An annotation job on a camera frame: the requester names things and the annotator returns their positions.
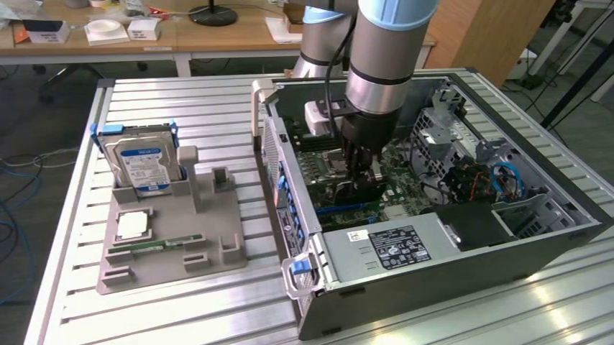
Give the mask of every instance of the gray component tray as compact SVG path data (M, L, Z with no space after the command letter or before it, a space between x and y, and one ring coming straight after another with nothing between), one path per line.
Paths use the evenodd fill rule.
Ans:
M192 194L185 190L187 181L175 183L184 188L173 188L173 194L121 204L116 196L121 199L131 188L113 190L96 284L96 291L101 295L235 270L247 265L237 194L233 188L220 190L213 187L213 173L215 170L196 176L203 208L199 213L195 212ZM227 183L233 184L232 177ZM147 242L192 235L203 238L161 252L125 251L109 254L108 250L119 248L120 245L128 247L144 243L133 239L115 240L119 216L131 211L145 211L149 214L151 238L145 239Z

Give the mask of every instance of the gray carpet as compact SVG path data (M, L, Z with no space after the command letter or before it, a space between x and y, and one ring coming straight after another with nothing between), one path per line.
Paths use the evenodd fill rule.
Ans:
M539 51L552 30L542 30L531 47ZM562 47L574 42L576 37L570 33L564 38ZM552 54L555 58L560 49ZM548 88L538 105L542 111L551 109L562 94L568 89L583 68L598 55L599 48L588 47L586 53L574 64L567 75L556 79L558 87ZM232 59L225 66L225 60L201 61L193 63L196 72L203 75L211 74L243 74L243 73L275 73L284 68L291 68L295 58L277 59ZM171 62L148 63L148 71L140 72L133 63L99 64L96 68L108 78L159 78L176 76L175 66ZM80 72L73 75L53 93L54 103L40 104L36 101L36 89L61 66L48 65L46 75L34 75L29 66L21 66L17 73L4 81L0 81L0 157L24 153L42 153L60 148L78 145L84 134L84 124L89 113L90 100L96 86L96 80L88 74ZM13 71L14 66L5 67ZM594 78L587 86L591 90L614 70L610 61L604 70ZM519 86L507 83L510 88ZM535 97L540 89L524 91L530 97ZM522 106L530 101L522 93L507 93L511 99ZM530 114L539 119L532 109ZM586 101L576 109L566 122L558 127L560 135L567 140L570 148L590 166L614 181L614 164L610 163L608 149L614 144L614 116L602 105ZM58 155L48 164L69 162L73 155ZM33 167L20 168L20 173L33 173ZM32 312L32 302L36 299L38 281L42 276L46 255L49 252L56 223L60 217L62 199L65 196L72 167L61 167L42 171L42 187L32 200L14 210L14 217L25 232L32 245L32 253L36 260L36 280L24 290L13 303L0 306L0 343L17 344L22 341ZM25 182L24 178L16 178L0 174L0 197L9 195ZM5 230L0 228L0 238ZM10 242L0 244L0 255L8 251ZM26 259L22 247L17 246L10 258L0 264L0 298L4 298L26 280Z

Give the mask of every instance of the aluminum extrusion table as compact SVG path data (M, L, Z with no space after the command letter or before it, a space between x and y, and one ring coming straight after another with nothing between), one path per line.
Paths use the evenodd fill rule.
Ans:
M614 215L614 190L486 79L464 82ZM99 87L88 127L173 118L199 147L199 172L227 165L237 182L248 266L137 290L93 290L111 200L108 164L84 132L28 344L300 344L285 297L249 137L251 81L279 75L116 80ZM476 110L467 119L499 136ZM526 280L494 287L305 344L614 344L614 230Z

